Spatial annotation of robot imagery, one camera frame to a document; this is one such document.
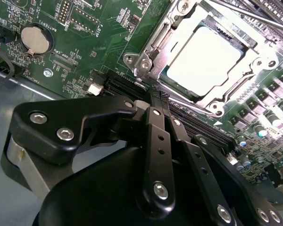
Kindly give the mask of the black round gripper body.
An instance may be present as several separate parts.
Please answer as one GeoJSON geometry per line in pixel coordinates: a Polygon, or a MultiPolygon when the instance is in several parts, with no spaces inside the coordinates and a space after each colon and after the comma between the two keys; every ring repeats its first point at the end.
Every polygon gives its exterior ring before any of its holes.
{"type": "Polygon", "coordinates": [[[196,184],[173,162],[175,208],[163,219],[147,217],[137,206],[144,154],[122,148],[59,182],[46,196],[38,226],[210,226],[196,184]]]}

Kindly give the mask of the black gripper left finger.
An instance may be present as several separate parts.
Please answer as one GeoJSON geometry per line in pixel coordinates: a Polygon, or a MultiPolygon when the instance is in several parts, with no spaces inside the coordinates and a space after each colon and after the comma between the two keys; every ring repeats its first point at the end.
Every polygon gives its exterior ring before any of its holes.
{"type": "Polygon", "coordinates": [[[70,176],[76,154],[118,140],[128,141],[145,155],[139,205],[150,214],[167,214],[175,205],[168,94],[150,89],[143,100],[126,96],[89,97],[31,102],[13,112],[13,144],[31,160],[26,172],[30,188],[44,199],[61,180],[70,176]]]}

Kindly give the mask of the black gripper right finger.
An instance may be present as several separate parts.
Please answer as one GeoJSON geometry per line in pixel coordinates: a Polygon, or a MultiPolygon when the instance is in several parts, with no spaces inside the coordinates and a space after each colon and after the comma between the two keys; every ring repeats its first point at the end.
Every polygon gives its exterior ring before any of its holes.
{"type": "Polygon", "coordinates": [[[196,226],[283,226],[283,217],[256,191],[218,148],[202,135],[189,137],[169,108],[169,95],[160,94],[168,119],[172,153],[182,168],[180,195],[196,199],[196,226]]]}

